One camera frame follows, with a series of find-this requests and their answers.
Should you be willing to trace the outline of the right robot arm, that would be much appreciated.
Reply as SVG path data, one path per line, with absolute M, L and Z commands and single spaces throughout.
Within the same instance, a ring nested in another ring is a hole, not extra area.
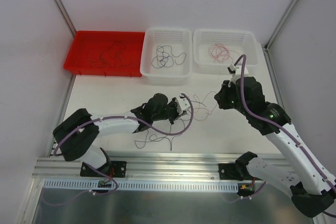
M 299 136 L 284 109 L 265 100 L 261 84 L 254 77 L 223 81 L 215 94 L 220 109 L 235 109 L 265 136 L 286 158 L 294 173 L 286 172 L 246 152 L 233 164 L 219 166 L 220 175 L 234 180 L 253 177 L 285 193 L 305 216 L 314 218 L 335 202 L 335 176 L 316 159 Z

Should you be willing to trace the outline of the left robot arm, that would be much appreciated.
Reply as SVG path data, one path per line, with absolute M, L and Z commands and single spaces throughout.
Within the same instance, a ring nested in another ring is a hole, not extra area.
M 173 124 L 191 108 L 188 97 L 181 93 L 171 100 L 162 93 L 156 93 L 142 105 L 122 114 L 93 115 L 87 109 L 75 111 L 52 132 L 57 142 L 55 153 L 64 160 L 79 160 L 92 167 L 98 176 L 105 176 L 110 170 L 110 160 L 102 148 L 94 146 L 94 141 L 103 136 L 121 133 L 141 133 L 152 129 L 154 122 L 169 121 Z

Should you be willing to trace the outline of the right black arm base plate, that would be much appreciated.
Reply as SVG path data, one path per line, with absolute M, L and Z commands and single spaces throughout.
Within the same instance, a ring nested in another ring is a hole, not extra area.
M 234 163 L 218 164 L 218 173 L 220 180 L 240 180 L 240 174 Z

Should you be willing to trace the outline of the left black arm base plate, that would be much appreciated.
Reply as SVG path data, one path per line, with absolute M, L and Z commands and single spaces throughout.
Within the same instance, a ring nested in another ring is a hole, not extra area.
M 101 168 L 97 168 L 97 171 L 100 173 L 112 176 L 113 178 L 125 178 L 126 170 L 126 161 L 111 161 Z M 95 172 L 86 163 L 82 163 L 80 177 L 103 177 L 100 173 Z

